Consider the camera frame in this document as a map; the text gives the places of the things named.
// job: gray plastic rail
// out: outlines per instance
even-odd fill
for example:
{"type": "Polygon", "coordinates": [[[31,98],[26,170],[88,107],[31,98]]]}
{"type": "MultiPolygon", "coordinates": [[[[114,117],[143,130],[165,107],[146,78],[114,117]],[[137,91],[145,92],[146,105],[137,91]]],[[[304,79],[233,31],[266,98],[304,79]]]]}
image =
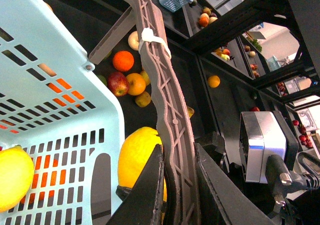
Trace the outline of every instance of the gray plastic rail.
{"type": "MultiPolygon", "coordinates": [[[[167,43],[162,13],[152,0],[124,0],[130,7],[89,55],[99,64],[116,44],[136,25],[138,38],[145,28],[167,43]]],[[[152,101],[157,111],[156,128],[164,147],[167,179],[169,225],[200,225],[200,201],[194,136],[185,98],[165,47],[158,42],[144,42],[140,49],[142,66],[152,86],[152,101]]]]}

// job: white cable tie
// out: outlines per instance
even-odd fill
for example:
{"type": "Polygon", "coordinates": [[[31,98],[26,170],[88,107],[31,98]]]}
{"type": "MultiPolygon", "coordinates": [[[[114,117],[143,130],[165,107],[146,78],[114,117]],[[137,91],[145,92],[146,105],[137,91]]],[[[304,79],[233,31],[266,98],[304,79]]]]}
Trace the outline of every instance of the white cable tie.
{"type": "Polygon", "coordinates": [[[154,31],[149,27],[145,27],[141,33],[141,40],[139,42],[138,48],[139,53],[144,42],[156,42],[162,44],[164,46],[165,51],[168,53],[169,58],[171,59],[171,52],[165,40],[162,37],[155,36],[154,31]]]}

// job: screw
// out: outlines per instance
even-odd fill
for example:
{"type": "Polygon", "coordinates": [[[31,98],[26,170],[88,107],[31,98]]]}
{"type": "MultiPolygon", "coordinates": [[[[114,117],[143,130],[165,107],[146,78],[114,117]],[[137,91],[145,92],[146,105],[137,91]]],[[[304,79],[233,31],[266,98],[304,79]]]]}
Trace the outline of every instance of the screw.
{"type": "Polygon", "coordinates": [[[85,69],[87,69],[88,71],[91,71],[92,70],[92,66],[91,65],[87,65],[87,66],[85,66],[85,69]]]}
{"type": "Polygon", "coordinates": [[[280,174],[280,181],[285,186],[290,186],[292,184],[292,179],[289,173],[283,172],[280,174]]]}

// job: wall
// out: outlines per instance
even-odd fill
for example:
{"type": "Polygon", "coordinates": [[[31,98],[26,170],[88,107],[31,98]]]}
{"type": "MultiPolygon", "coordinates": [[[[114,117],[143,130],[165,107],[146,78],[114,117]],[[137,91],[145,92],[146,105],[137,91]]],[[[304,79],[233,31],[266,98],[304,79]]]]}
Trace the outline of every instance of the wall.
{"type": "Polygon", "coordinates": [[[275,37],[266,40],[261,44],[262,54],[266,59],[275,56],[278,60],[282,60],[287,56],[297,52],[299,48],[298,41],[286,29],[275,37]]]}

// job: yellow lemon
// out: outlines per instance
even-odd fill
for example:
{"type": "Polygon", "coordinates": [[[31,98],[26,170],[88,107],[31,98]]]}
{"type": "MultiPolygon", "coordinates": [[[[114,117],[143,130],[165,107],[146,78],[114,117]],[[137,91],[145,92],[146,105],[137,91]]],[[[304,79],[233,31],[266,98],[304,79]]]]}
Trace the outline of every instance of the yellow lemon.
{"type": "MultiPolygon", "coordinates": [[[[157,130],[147,126],[139,128],[125,139],[118,161],[119,186],[127,188],[134,186],[157,144],[162,145],[157,130]]],[[[167,201],[166,181],[164,181],[163,200],[167,201]]]]}
{"type": "Polygon", "coordinates": [[[21,146],[0,151],[0,213],[20,202],[29,190],[34,174],[34,163],[21,146]]]}

